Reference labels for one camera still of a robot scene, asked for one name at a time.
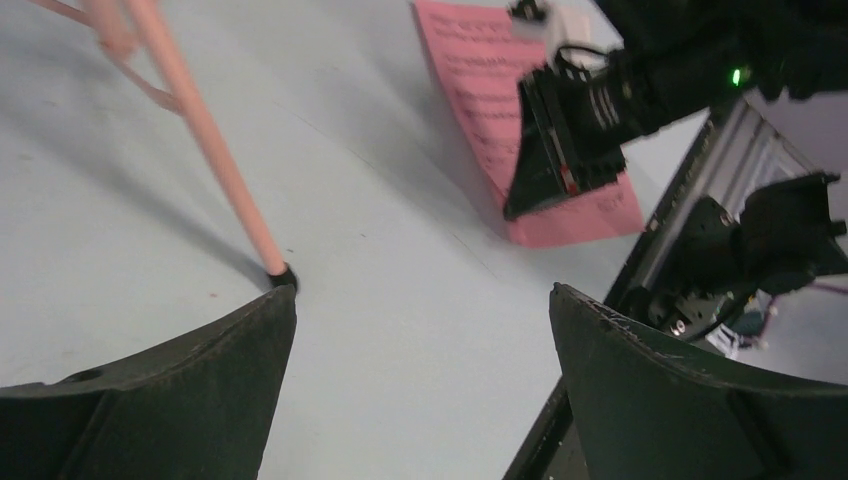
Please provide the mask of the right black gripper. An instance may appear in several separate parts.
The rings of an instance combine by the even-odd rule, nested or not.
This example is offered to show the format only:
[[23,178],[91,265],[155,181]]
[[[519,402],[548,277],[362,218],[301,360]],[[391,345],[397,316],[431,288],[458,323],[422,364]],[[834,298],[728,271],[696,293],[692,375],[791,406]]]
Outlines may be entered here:
[[558,60],[520,79],[520,140],[505,220],[616,182],[626,168],[622,145],[662,127],[662,52],[606,52],[590,67]]

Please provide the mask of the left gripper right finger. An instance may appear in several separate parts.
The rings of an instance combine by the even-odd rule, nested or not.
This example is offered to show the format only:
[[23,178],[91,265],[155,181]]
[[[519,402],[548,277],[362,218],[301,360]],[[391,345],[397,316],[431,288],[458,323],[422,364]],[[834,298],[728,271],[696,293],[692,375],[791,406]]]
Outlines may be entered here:
[[550,320],[594,479],[843,479],[847,389],[709,353],[563,284]]

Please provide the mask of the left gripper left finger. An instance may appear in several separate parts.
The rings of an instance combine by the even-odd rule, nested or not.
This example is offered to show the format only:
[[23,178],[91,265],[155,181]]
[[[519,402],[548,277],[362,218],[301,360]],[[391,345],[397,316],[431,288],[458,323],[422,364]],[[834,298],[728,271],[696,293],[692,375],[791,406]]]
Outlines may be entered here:
[[1,391],[5,479],[254,479],[296,329],[279,287],[53,384]]

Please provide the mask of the pink paper sheet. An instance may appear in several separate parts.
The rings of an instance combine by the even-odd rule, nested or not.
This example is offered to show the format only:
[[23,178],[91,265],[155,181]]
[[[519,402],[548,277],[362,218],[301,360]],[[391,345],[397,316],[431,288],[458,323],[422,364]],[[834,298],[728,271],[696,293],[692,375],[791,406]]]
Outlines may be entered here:
[[[542,64],[539,38],[514,34],[505,8],[417,1],[422,37],[446,97],[504,205],[516,168],[520,109],[516,82]],[[506,225],[511,242],[554,248],[641,232],[643,217],[629,177]]]

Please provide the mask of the pink music stand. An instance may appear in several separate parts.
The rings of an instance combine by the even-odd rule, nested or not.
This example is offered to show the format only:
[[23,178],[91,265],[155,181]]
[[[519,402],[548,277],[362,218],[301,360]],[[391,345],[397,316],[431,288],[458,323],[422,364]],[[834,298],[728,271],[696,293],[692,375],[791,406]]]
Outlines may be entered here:
[[[93,30],[105,57],[161,108],[185,121],[225,194],[245,234],[261,259],[272,287],[299,288],[299,279],[277,246],[213,115],[203,101],[190,69],[156,1],[81,1],[35,3]],[[130,66],[144,48],[164,82],[155,87]]]

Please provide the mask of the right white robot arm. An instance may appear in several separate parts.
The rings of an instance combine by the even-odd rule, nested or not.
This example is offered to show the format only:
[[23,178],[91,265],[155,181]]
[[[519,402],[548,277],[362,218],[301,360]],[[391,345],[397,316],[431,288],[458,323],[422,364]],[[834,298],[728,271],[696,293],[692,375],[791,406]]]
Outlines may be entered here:
[[518,83],[521,140],[508,221],[622,184],[627,142],[699,110],[708,117],[607,302],[688,342],[744,326],[749,304],[843,275],[847,226],[830,214],[836,173],[817,170],[748,101],[847,86],[843,1],[603,1],[622,45],[576,40],[544,1],[517,1],[545,63]]

